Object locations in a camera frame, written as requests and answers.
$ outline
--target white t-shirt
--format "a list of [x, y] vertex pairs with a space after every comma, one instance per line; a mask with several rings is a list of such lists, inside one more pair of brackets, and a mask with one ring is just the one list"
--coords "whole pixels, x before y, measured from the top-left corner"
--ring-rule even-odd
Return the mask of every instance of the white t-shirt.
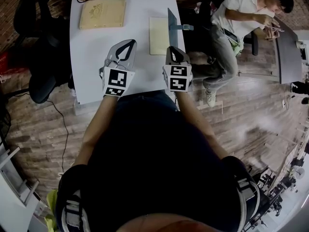
[[264, 29], [264, 25], [256, 21], [227, 20], [225, 17], [226, 8], [242, 13], [267, 14], [271, 17], [275, 16], [275, 13], [271, 12], [267, 8], [263, 8], [258, 11], [257, 0], [224, 0], [220, 8], [211, 17], [211, 22], [235, 34], [241, 41], [247, 34], [256, 28], [260, 27], [261, 29]]

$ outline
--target hand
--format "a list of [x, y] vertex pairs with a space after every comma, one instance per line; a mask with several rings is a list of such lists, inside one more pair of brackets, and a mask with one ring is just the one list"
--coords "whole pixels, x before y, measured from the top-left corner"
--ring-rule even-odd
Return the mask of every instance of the hand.
[[265, 39], [267, 40], [274, 40], [280, 36], [279, 32], [272, 28], [265, 27], [265, 33], [266, 33]]
[[266, 14], [254, 14], [253, 20], [263, 24], [264, 26], [272, 26], [272, 23], [275, 24], [278, 28], [280, 28], [280, 24], [274, 18], [266, 15]]

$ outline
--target white table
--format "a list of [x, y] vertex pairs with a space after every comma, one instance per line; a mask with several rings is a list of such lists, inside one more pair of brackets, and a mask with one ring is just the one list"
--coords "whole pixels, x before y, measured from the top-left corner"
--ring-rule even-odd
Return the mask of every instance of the white table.
[[[170, 8], [180, 24], [176, 0], [126, 0], [126, 14], [122, 28], [80, 30], [82, 7], [82, 3], [72, 0], [70, 55], [79, 104], [102, 99], [102, 81], [98, 70], [104, 65], [110, 48], [127, 39], [137, 41], [137, 52], [134, 61], [136, 73], [126, 95], [167, 88], [162, 75], [165, 56], [149, 54], [149, 18], [167, 18]], [[181, 30], [178, 31], [178, 47], [185, 51]]]

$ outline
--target black shirt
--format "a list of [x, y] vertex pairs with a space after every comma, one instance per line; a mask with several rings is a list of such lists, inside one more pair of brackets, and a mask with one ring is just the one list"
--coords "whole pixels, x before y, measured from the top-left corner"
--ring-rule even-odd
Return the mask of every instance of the black shirt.
[[79, 182], [91, 231], [114, 232], [151, 213], [237, 231], [240, 204], [233, 178], [180, 112], [135, 101], [115, 114], [88, 165], [64, 174], [58, 197], [73, 191], [69, 182]]

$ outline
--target notepad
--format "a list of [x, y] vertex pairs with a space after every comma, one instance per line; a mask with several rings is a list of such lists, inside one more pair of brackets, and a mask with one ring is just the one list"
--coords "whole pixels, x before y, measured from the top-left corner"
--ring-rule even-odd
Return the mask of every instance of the notepad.
[[167, 18], [150, 17], [150, 55], [166, 55], [169, 47], [169, 23]]
[[126, 0], [91, 0], [84, 3], [80, 29], [123, 27]]

